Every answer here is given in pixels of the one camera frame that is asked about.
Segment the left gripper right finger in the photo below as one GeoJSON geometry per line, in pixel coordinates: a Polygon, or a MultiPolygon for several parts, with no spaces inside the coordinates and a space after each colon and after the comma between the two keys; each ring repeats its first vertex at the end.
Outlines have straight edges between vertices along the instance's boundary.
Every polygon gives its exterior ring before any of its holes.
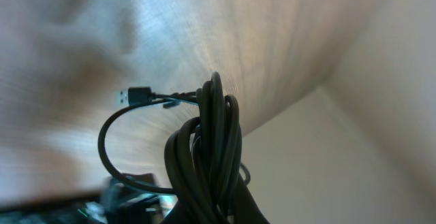
{"type": "Polygon", "coordinates": [[[242,176],[238,177],[232,202],[234,224],[269,224],[250,194],[242,176]]]}

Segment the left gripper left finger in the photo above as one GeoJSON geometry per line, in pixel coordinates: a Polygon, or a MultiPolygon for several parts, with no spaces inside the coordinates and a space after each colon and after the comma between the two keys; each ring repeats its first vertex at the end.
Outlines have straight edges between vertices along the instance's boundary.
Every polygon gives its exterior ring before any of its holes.
{"type": "Polygon", "coordinates": [[[197,204],[179,200],[161,224],[201,224],[203,221],[204,215],[197,204]]]}

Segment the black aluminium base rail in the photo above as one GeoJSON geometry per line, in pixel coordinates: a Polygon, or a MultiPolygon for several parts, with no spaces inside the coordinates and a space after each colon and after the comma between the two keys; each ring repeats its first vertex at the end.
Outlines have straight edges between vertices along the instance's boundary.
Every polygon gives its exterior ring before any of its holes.
{"type": "Polygon", "coordinates": [[[155,175],[124,174],[151,191],[110,177],[96,191],[1,208],[2,223],[160,223],[176,203],[173,193],[158,193],[155,175]]]}

